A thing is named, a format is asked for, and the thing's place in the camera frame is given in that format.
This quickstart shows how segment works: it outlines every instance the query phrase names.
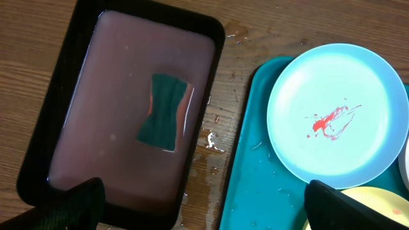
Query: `red sauce smear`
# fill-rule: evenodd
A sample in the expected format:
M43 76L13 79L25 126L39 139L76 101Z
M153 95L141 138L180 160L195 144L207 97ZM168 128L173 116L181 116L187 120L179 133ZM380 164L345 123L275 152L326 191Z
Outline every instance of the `red sauce smear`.
M343 126L343 128L342 128L340 131L338 131L336 134L328 134L328 133L326 133L326 129L327 129L328 127L330 127L330 129L331 129L332 131L335 131L335 130L331 127L331 122L335 121L335 120L338 119L338 118L341 118L341 117L345 116L345 114L346 114L346 115L349 115L349 114L353 113L356 108L359 108L359 107L361 107L361 106L362 106L362 105L358 105L358 106L356 106L356 107L354 107L354 108L352 108L352 109L349 109L348 106L346 106L346 105L344 105L344 106L342 106L342 107L337 107L337 108L336 108L334 111L332 111L329 115L326 115L326 116L323 117L323 118L321 117L321 119L319 119L318 121L315 121L315 123L314 123L314 125L313 125L313 129L312 129L311 131L317 132L319 129L322 129L322 132L323 132L324 137L329 138L329 139L331 139L331 140L334 141L334 140L338 139L339 136L344 132L345 128L346 128L346 127L350 124L350 122L352 121L352 119L353 119L355 113L352 114L352 117L351 117L351 119L349 120L349 122L347 122L347 123Z

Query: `pinkish water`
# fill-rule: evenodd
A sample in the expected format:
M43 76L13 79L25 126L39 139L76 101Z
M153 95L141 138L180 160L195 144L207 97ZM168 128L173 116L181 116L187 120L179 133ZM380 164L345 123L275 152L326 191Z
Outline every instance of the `pinkish water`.
M173 205L215 52L212 40L116 11L100 15L52 159L49 181L67 190L102 178L107 202L150 213ZM136 140L150 82L166 73L193 86L179 147Z

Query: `wooden table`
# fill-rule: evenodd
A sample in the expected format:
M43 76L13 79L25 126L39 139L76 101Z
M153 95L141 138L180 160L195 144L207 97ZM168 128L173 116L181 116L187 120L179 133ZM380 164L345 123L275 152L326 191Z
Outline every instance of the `wooden table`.
M354 43L379 53L409 82L407 0L160 1L219 19L229 36L175 229L215 228L245 92L265 61L326 43ZM15 182L74 4L0 0L0 222L30 208ZM209 135L223 151L206 148Z

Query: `light blue plate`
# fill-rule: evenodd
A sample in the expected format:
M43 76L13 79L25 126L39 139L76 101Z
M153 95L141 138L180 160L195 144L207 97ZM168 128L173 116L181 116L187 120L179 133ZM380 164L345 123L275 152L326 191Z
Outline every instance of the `light blue plate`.
M408 127L401 79L382 57L356 45L323 45L297 57L268 101L268 134L281 162L303 181L334 188L384 172Z
M307 218L303 209L306 183L290 173L277 158L266 125L268 98L274 82L292 60L292 57L274 58L260 67L252 80L221 230L299 230ZM409 200L397 160L364 186L390 190Z

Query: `black rectangular container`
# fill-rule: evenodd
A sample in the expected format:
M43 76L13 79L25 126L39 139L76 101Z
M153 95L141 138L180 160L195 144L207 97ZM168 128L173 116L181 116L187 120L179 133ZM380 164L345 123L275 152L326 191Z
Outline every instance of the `black rectangular container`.
M214 18L181 10L153 1L139 0L78 0L52 74L31 142L23 161L17 191L21 199L32 206L60 196L63 191L53 188L48 180L53 154L63 130L75 93L83 62L99 15L115 11L165 24L210 38L215 47L209 76L204 87L196 124L176 199L165 214L154 215L107 203L101 222L125 229L170 229L176 222L187 183L190 163L199 136L210 90L222 52L225 34L222 24Z

